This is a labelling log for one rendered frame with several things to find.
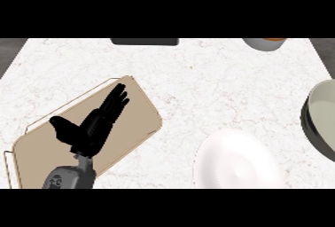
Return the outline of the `white cup with orange content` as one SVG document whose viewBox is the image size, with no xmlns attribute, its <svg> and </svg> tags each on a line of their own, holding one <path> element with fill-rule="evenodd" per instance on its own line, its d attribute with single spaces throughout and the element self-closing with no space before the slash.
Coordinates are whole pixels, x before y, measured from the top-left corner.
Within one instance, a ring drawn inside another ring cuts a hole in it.
<svg viewBox="0 0 335 227">
<path fill-rule="evenodd" d="M 284 42 L 284 38 L 243 38 L 246 45 L 258 51 L 275 51 Z"/>
</svg>

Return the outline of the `dark grey flat appliance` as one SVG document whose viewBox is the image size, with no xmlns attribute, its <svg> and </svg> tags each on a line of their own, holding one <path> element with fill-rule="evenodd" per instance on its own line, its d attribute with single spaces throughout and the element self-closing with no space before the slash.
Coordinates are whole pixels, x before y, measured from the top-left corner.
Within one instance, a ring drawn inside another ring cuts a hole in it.
<svg viewBox="0 0 335 227">
<path fill-rule="evenodd" d="M 110 41 L 116 45 L 175 46 L 178 44 L 178 38 L 112 38 Z"/>
</svg>

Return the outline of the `dark rimmed pale bowl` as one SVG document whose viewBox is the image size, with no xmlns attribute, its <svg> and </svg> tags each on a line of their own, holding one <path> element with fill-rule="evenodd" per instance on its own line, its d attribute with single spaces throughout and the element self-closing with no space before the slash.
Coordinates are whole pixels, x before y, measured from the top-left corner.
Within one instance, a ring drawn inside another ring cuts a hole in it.
<svg viewBox="0 0 335 227">
<path fill-rule="evenodd" d="M 335 79 L 320 82 L 311 89 L 299 119 L 309 144 L 335 162 Z"/>
</svg>

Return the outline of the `white plate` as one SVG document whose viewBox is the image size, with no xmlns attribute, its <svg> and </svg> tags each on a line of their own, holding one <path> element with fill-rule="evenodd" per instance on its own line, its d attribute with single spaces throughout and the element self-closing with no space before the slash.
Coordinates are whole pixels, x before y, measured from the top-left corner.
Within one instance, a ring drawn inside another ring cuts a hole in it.
<svg viewBox="0 0 335 227">
<path fill-rule="evenodd" d="M 194 188 L 283 188 L 283 174 L 259 140 L 222 129 L 202 142 L 193 162 Z"/>
</svg>

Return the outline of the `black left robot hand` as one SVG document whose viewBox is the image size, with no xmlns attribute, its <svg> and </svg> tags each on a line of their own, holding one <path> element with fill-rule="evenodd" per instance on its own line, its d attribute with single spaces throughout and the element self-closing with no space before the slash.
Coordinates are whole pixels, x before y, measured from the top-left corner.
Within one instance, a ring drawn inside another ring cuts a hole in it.
<svg viewBox="0 0 335 227">
<path fill-rule="evenodd" d="M 128 102 L 125 85 L 117 83 L 100 107 L 89 112 L 79 125 L 75 125 L 60 116 L 50 118 L 55 138 L 70 145 L 73 154 L 88 158 L 97 155 L 107 140 L 112 125 Z"/>
</svg>

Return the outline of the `tan cutting board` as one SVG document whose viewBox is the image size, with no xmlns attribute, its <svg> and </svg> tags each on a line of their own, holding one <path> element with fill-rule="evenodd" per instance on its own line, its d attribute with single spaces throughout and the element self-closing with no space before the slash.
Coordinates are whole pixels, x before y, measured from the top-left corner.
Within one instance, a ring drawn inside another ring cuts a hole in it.
<svg viewBox="0 0 335 227">
<path fill-rule="evenodd" d="M 60 113 L 52 111 L 45 119 L 60 115 L 73 124 L 79 124 L 92 109 L 98 108 L 114 85 L 125 85 L 129 102 L 113 123 L 109 138 L 98 154 L 92 157 L 92 169 L 100 176 L 132 151 L 140 143 L 159 131 L 162 119 L 157 110 L 131 76 L 109 79 L 109 85 L 91 93 L 83 99 L 70 101 Z M 76 160 L 69 153 L 69 145 L 54 136 L 54 129 L 47 121 L 27 126 L 27 132 L 13 143 L 13 161 L 16 165 L 17 187 L 39 189 L 44 179 L 58 166 L 73 166 Z"/>
</svg>

